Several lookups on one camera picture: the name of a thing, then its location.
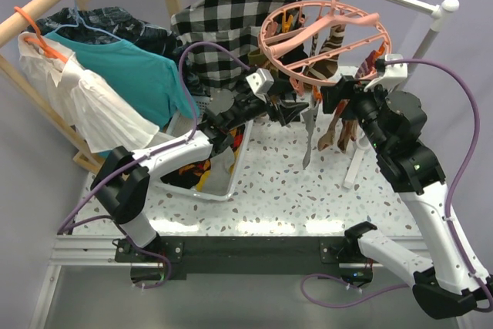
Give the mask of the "grey yellow sock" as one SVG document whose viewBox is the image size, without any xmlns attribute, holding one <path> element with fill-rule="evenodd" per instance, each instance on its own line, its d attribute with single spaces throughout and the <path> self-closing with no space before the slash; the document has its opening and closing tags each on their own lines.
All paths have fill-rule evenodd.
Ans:
<svg viewBox="0 0 493 329">
<path fill-rule="evenodd" d="M 310 108 L 307 111 L 303 112 L 301 115 L 304 121 L 305 130 L 307 132 L 307 148 L 302 160 L 302 166 L 304 170 L 309 166 L 311 160 L 312 138 L 316 126 L 317 114 L 318 104 L 313 103 L 310 105 Z"/>
</svg>

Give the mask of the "argyle orange brown sock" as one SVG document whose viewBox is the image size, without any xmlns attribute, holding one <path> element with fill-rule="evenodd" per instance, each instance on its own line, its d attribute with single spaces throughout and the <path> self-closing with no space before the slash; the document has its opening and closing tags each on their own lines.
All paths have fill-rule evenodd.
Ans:
<svg viewBox="0 0 493 329">
<path fill-rule="evenodd" d="M 355 141 L 357 136 L 357 120 L 342 120 L 342 129 L 337 141 L 337 147 L 342 153 L 347 151 L 350 141 Z"/>
</svg>

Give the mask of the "pink round clip hanger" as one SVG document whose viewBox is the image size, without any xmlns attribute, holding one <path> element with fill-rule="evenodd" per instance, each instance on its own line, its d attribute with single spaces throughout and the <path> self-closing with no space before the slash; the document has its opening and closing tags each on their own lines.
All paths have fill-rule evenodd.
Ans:
<svg viewBox="0 0 493 329">
<path fill-rule="evenodd" d="M 287 76 L 294 92 L 318 92 L 335 84 L 340 55 L 375 46 L 381 56 L 392 51 L 392 41 L 380 15 L 340 0 L 307 0 L 285 5 L 261 26 L 258 46 Z"/>
</svg>

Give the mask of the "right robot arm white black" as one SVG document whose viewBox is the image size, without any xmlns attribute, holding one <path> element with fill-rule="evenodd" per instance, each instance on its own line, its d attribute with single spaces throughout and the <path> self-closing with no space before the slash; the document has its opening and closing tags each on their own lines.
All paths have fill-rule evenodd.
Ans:
<svg viewBox="0 0 493 329">
<path fill-rule="evenodd" d="M 366 91 L 359 81 L 347 76 L 320 91 L 325 113 L 347 102 L 347 110 L 376 153 L 382 176 L 410 210 L 430 256 L 418 256 L 370 222 L 345 230 L 341 254 L 353 262 L 366 257 L 384 265 L 406 282 L 420 308 L 436 320 L 476 311 L 479 301 L 492 296 L 492 275 L 474 256 L 461 227 L 451 231 L 448 226 L 455 213 L 445 205 L 448 186 L 444 171 L 434 152 L 419 140 L 427 121 L 420 99 L 381 86 Z M 462 250 L 470 258 L 473 272 L 456 245 L 458 241 L 464 243 Z"/>
</svg>

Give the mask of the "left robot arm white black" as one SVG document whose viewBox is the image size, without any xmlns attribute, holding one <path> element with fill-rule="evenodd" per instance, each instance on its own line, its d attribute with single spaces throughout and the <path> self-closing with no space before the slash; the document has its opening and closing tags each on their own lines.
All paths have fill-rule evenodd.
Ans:
<svg viewBox="0 0 493 329">
<path fill-rule="evenodd" d="M 258 116 L 268 115 L 285 126 L 308 107 L 307 102 L 283 100 L 283 94 L 282 88 L 275 88 L 259 98 L 250 89 L 224 89 L 210 98 L 195 129 L 141 153 L 119 146 L 108 155 L 90 189 L 133 242 L 132 251 L 140 260 L 154 260 L 163 250 L 158 232 L 143 212 L 151 181 L 230 148 L 231 130 Z"/>
</svg>

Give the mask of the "light blue hanger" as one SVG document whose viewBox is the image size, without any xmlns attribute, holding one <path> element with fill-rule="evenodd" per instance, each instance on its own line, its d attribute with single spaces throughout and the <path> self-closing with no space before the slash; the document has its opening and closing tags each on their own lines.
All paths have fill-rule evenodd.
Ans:
<svg viewBox="0 0 493 329">
<path fill-rule="evenodd" d="M 117 41 L 121 41 L 122 39 L 117 36 L 117 35 L 114 35 L 112 34 L 111 32 L 108 32 L 104 29 L 99 29 L 99 28 L 96 28 L 96 27 L 93 27 L 93 26 L 90 26 L 86 23 L 86 21 L 84 20 L 84 18 L 80 15 L 79 13 L 79 7 L 77 5 L 77 0 L 73 0 L 73 7 L 72 7 L 72 10 L 73 10 L 73 13 L 75 15 L 75 23 L 74 24 L 68 24 L 68 23 L 65 23 L 65 24 L 61 24 L 59 25 L 56 29 L 55 29 L 55 32 L 57 32 L 58 30 L 60 29 L 66 29 L 66 28 L 70 28 L 70 29 L 76 29 L 78 28 L 79 26 L 82 26 L 83 28 L 85 29 L 88 29 L 88 30 L 91 30 L 91 31 L 94 31 L 94 32 L 100 32 L 102 34 L 105 34 L 107 35 L 108 37 L 112 38 L 112 39 L 115 39 Z"/>
</svg>

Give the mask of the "orange clothes hanger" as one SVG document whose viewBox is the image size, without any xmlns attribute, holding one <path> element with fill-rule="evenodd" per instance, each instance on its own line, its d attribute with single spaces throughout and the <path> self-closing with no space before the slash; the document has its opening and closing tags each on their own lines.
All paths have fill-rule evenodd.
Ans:
<svg viewBox="0 0 493 329">
<path fill-rule="evenodd" d="M 63 63 L 68 62 L 67 57 L 65 57 L 62 53 L 58 52 L 56 49 L 52 48 L 46 43 L 46 41 L 42 37 L 39 27 L 36 25 L 35 21 L 30 17 L 30 15 L 27 12 L 25 12 L 23 9 L 21 9 L 18 6 L 15 6 L 14 10 L 17 13 L 19 13 L 30 24 L 30 26 L 33 27 L 35 31 L 35 37 L 31 37 L 31 36 L 24 37 L 24 40 L 27 43 L 37 45 L 44 52 L 44 55 L 47 58 L 58 59 Z"/>
</svg>

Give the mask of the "olive striped hanging sock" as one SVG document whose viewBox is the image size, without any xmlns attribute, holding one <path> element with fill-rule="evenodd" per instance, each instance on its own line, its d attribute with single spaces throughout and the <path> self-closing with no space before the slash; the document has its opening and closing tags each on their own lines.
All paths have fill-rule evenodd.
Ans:
<svg viewBox="0 0 493 329">
<path fill-rule="evenodd" d="M 278 69 L 271 63 L 271 61 L 263 54 L 260 49 L 255 49 L 249 52 L 247 55 L 248 65 L 250 67 L 258 67 L 266 69 L 273 77 L 278 77 Z"/>
</svg>

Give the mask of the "white laundry basket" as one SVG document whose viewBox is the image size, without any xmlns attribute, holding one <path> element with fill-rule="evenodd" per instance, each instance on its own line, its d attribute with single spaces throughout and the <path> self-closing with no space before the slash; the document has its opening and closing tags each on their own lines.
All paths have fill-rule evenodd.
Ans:
<svg viewBox="0 0 493 329">
<path fill-rule="evenodd" d="M 235 128 L 233 145 L 218 156 L 191 163 L 165 175 L 155 185 L 171 193 L 205 200 L 226 201 L 234 192 L 247 151 L 253 123 Z"/>
</svg>

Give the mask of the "black white checked shirt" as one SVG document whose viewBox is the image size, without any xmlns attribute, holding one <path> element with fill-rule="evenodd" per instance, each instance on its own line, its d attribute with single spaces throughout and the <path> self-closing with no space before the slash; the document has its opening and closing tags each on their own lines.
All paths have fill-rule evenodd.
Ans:
<svg viewBox="0 0 493 329">
<path fill-rule="evenodd" d="M 229 50 L 241 62 L 258 47 L 264 20 L 275 10 L 300 0 L 199 0 L 172 16 L 171 30 L 184 44 L 212 42 Z M 197 46 L 187 55 L 189 91 L 208 96 L 211 89 L 229 88 L 241 67 L 226 53 Z"/>
</svg>

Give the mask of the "black red yellow argyle sock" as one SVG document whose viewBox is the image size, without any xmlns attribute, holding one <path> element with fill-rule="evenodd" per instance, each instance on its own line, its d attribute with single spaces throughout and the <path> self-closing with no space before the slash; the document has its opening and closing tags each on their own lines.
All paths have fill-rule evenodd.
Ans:
<svg viewBox="0 0 493 329">
<path fill-rule="evenodd" d="M 245 128 L 246 126 L 242 125 L 233 129 L 230 132 L 230 134 L 233 136 L 234 141 L 229 148 L 231 148 L 235 156 L 235 163 L 231 167 L 231 176 L 233 174 L 233 170 L 236 165 L 236 160 L 239 155 L 240 145 L 242 144 L 243 141 Z M 196 185 L 200 181 L 201 176 L 210 168 L 210 159 L 212 157 L 213 156 L 211 156 L 209 159 L 206 159 L 204 161 L 199 161 L 185 165 L 177 170 L 172 171 L 169 174 L 166 174 L 165 176 L 162 176 L 160 180 L 162 183 L 171 186 L 177 186 L 188 190 L 194 188 L 195 190 L 197 190 Z"/>
</svg>

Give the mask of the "teal cloth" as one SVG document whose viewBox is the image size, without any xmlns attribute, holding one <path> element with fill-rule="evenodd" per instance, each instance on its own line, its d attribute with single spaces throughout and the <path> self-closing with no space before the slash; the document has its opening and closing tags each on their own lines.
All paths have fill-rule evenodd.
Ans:
<svg viewBox="0 0 493 329">
<path fill-rule="evenodd" d="M 50 32 L 45 39 L 57 42 L 58 37 L 56 32 Z M 198 107 L 180 82 L 173 60 L 146 52 L 124 39 L 99 49 L 84 50 L 94 53 L 95 64 L 90 69 L 77 59 L 79 63 L 103 77 L 131 107 L 160 130 L 175 112 L 189 119 L 198 116 Z"/>
</svg>

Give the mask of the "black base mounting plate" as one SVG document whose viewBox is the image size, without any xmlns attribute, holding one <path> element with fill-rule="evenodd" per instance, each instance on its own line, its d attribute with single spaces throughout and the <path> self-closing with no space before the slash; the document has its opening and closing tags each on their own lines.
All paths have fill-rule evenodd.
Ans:
<svg viewBox="0 0 493 329">
<path fill-rule="evenodd" d="M 172 265 L 170 278 L 190 274 L 329 274 L 355 286 L 373 280 L 362 256 L 345 254 L 343 237 L 178 237 L 161 238 L 160 249 Z"/>
</svg>

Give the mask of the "white ruffled blouse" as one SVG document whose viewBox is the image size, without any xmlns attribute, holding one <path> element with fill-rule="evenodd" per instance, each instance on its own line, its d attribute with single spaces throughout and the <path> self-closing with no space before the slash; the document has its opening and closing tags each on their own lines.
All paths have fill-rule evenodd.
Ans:
<svg viewBox="0 0 493 329">
<path fill-rule="evenodd" d="M 68 58 L 67 63 L 50 59 L 24 37 L 18 37 L 20 66 L 29 83 L 50 106 L 75 127 L 91 153 L 103 153 L 117 146 L 128 150 L 144 149 L 172 139 L 141 116 L 103 77 L 83 67 L 75 52 L 46 39 L 46 43 Z"/>
</svg>

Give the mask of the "dark patterned garment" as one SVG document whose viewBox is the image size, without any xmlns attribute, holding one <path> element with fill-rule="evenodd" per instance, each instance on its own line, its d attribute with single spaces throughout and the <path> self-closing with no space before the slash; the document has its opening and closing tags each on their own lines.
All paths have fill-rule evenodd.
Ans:
<svg viewBox="0 0 493 329">
<path fill-rule="evenodd" d="M 146 52 L 161 55 L 174 62 L 179 62 L 185 49 L 176 33 L 135 18 L 124 8 L 113 6 L 79 13 L 88 25 L 111 32 Z M 53 15 L 37 19 L 35 23 L 43 35 L 48 35 L 61 24 L 74 24 L 75 15 L 71 8 L 62 8 Z M 95 55 L 84 49 L 99 49 L 102 45 L 117 42 L 105 34 L 85 29 L 82 26 L 76 29 L 60 29 L 56 34 L 59 36 L 57 42 L 67 45 L 77 54 L 77 59 L 90 69 L 95 64 Z"/>
</svg>

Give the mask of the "white rack foot bracket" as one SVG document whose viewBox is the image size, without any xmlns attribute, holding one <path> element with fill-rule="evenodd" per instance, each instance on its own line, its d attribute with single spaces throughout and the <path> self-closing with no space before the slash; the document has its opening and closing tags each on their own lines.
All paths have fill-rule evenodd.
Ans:
<svg viewBox="0 0 493 329">
<path fill-rule="evenodd" d="M 362 136 L 355 142 L 354 155 L 343 181 L 343 187 L 345 189 L 350 189 L 355 184 L 364 155 L 370 148 L 371 144 L 366 136 Z"/>
</svg>

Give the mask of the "metal clothes rail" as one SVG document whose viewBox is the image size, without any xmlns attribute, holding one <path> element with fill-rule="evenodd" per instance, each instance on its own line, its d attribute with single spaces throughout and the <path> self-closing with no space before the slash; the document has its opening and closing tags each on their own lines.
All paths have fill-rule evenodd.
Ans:
<svg viewBox="0 0 493 329">
<path fill-rule="evenodd" d="M 387 2 L 400 5 L 404 8 L 429 15 L 433 21 L 430 24 L 428 32 L 415 51 L 414 59 L 423 59 L 431 47 L 433 41 L 437 38 L 440 31 L 444 28 L 447 20 L 459 9 L 458 0 L 443 0 L 440 5 L 432 5 L 420 0 L 385 0 Z"/>
</svg>

